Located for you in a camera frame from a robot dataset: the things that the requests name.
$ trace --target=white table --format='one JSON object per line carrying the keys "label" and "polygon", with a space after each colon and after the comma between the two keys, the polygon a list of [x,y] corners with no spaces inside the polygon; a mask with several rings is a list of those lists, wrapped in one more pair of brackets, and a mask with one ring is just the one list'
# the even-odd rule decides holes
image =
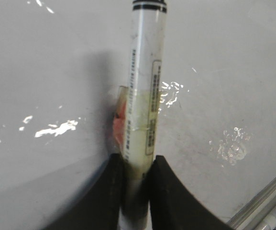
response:
{"label": "white table", "polygon": [[[276,2],[167,3],[156,153],[228,221],[276,176]],[[129,0],[0,0],[0,230],[49,223],[107,159],[130,18]]]}

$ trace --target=black band on marker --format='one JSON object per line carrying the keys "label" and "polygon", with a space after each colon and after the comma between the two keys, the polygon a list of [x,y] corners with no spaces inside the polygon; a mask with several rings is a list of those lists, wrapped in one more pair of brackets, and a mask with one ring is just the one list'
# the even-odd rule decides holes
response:
{"label": "black band on marker", "polygon": [[145,4],[135,5],[135,6],[133,6],[132,10],[133,11],[136,11],[136,10],[153,10],[153,11],[161,11],[163,13],[166,13],[166,7],[156,6],[156,5],[145,5]]}
{"label": "black band on marker", "polygon": [[166,6],[166,3],[164,0],[135,0],[132,3],[138,3],[138,2],[146,2],[146,3],[160,3]]}

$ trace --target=marker barrel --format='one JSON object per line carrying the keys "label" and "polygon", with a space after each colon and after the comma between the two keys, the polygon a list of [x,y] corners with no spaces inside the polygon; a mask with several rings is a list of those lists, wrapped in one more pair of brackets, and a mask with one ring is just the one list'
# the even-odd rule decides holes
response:
{"label": "marker barrel", "polygon": [[133,2],[129,91],[122,152],[126,185],[120,225],[124,230],[146,227],[148,204],[144,178],[154,156],[165,21],[166,4],[163,1]]}

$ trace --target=marker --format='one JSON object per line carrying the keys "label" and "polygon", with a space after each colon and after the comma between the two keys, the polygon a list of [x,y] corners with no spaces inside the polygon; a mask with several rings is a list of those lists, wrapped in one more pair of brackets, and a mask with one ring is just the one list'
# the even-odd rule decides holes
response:
{"label": "marker", "polygon": [[146,228],[148,200],[144,179],[154,157],[165,21],[164,0],[133,2],[129,89],[122,151],[126,177],[120,216],[123,230]]}

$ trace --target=printed label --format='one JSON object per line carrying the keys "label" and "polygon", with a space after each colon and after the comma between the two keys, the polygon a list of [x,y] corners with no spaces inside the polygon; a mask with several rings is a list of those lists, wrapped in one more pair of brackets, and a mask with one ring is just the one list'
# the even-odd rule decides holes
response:
{"label": "printed label", "polygon": [[156,138],[156,124],[159,106],[159,82],[161,73],[161,61],[157,60],[153,62],[152,69],[152,86],[150,94],[150,110],[148,117],[148,131],[146,140],[146,155],[152,155],[155,148],[155,138]]}
{"label": "printed label", "polygon": [[129,79],[129,89],[128,89],[128,102],[127,102],[127,124],[125,125],[125,151],[124,151],[124,160],[125,162],[129,162],[129,145],[130,145],[130,137],[131,137],[131,115],[132,115],[132,102],[133,102],[133,87],[134,87],[134,71],[135,71],[135,63],[136,63],[136,50],[132,50],[132,61],[130,68],[130,79]]}

